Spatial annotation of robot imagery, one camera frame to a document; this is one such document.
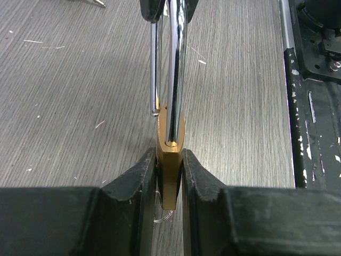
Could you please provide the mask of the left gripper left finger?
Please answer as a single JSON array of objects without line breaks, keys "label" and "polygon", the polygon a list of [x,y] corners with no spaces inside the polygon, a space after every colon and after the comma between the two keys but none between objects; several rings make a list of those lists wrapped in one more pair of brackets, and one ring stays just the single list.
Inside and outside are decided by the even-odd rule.
[{"label": "left gripper left finger", "polygon": [[1,189],[1,255],[150,255],[156,150],[102,188]]}]

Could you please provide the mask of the brass padlock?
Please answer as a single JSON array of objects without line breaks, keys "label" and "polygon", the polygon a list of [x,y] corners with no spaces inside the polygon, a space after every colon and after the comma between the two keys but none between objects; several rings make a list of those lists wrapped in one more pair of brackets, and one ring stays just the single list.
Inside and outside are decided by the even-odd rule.
[{"label": "brass padlock", "polygon": [[166,104],[160,102],[161,55],[163,16],[157,23],[151,23],[150,48],[150,108],[157,118],[157,181],[161,207],[169,211],[154,223],[167,220],[176,209],[178,190],[181,183],[182,149],[185,138],[185,124],[182,114],[184,86],[187,17],[185,1],[169,1],[170,42],[168,65],[168,96]]}]

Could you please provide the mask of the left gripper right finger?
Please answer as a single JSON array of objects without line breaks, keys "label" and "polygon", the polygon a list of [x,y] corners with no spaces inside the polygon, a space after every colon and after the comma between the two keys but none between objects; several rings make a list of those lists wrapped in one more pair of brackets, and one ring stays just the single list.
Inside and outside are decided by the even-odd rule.
[{"label": "left gripper right finger", "polygon": [[227,186],[183,151],[185,255],[340,255],[340,194]]}]

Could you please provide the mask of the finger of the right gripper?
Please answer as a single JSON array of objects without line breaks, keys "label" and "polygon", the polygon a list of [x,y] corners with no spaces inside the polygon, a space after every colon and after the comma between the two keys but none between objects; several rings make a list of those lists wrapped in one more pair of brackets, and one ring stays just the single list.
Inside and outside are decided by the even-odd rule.
[{"label": "finger of the right gripper", "polygon": [[187,22],[189,23],[192,20],[196,7],[198,5],[199,0],[185,0],[186,3],[186,17]]},{"label": "finger of the right gripper", "polygon": [[142,17],[150,22],[157,23],[163,13],[165,0],[140,0]]}]

